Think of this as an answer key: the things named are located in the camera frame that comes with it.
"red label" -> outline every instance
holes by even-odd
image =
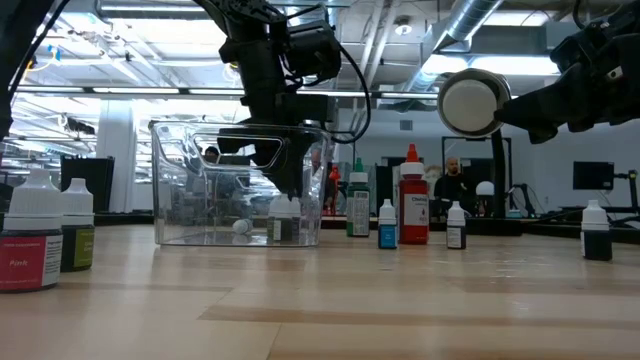
[[[60,236],[0,238],[0,290],[37,289],[60,273]]]

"blue label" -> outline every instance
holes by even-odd
[[[378,247],[381,249],[395,249],[397,246],[396,227],[393,225],[380,225],[378,227]]]

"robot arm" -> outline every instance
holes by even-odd
[[[532,143],[557,128],[581,132],[597,123],[640,118],[640,0],[566,38],[550,56],[562,75],[552,85],[504,103],[499,122],[529,131]]]
[[[342,65],[341,51],[344,52],[344,49],[327,21],[287,26],[288,18],[313,9],[324,9],[322,5],[285,16],[266,0],[194,1],[227,35],[220,49],[220,57],[224,63],[238,65],[245,91],[241,103],[249,108],[251,114],[251,118],[242,121],[242,124],[298,126],[304,120],[317,120],[324,126],[325,122],[332,121],[335,101],[323,95],[299,95],[296,90],[336,77]],[[4,61],[0,67],[0,89],[3,89],[0,90],[0,137],[8,134],[12,123],[10,103],[24,69],[46,31],[33,44],[32,38],[54,0],[6,2],[10,4],[3,3],[3,9],[10,9],[11,5],[15,5],[15,8],[6,14],[5,24],[0,23],[5,30],[11,30],[0,36],[0,59]],[[68,2],[60,2],[47,24],[47,31]],[[303,78],[310,75],[317,80],[304,84]],[[233,153],[244,146],[254,145],[256,154],[252,155],[252,160],[263,168],[264,175],[281,192],[300,196],[302,159],[310,145],[319,139],[310,134],[300,136],[287,130],[264,132],[258,134],[251,129],[222,129],[218,145],[223,153]],[[272,141],[260,140],[264,135],[282,139],[283,149]],[[253,139],[238,139],[238,136]]]

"green bottle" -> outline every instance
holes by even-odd
[[[369,175],[364,172],[362,159],[356,160],[349,174],[347,188],[347,236],[369,237]]]

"clear plastic bin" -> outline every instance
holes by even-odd
[[[151,134],[157,244],[279,247],[318,244],[327,176],[326,132],[304,127],[158,122],[152,125]],[[237,144],[246,146],[233,150],[221,146],[230,139],[236,144],[232,148]],[[255,140],[260,143],[247,145]],[[306,150],[301,151],[303,165],[292,171],[285,166],[299,162],[292,161],[286,149],[300,141],[303,144],[299,148]],[[261,147],[264,144],[269,149],[278,149],[273,157]],[[220,151],[217,159],[205,157],[209,146],[232,152]],[[321,159],[315,171],[314,152],[320,152]],[[266,166],[256,164],[256,161],[264,164],[265,158],[270,159]],[[296,173],[302,177],[300,236],[292,241],[271,241],[267,238],[269,204],[281,193],[270,178],[277,175],[280,181],[289,181]],[[253,230],[236,234],[233,224],[241,219],[250,220]]]

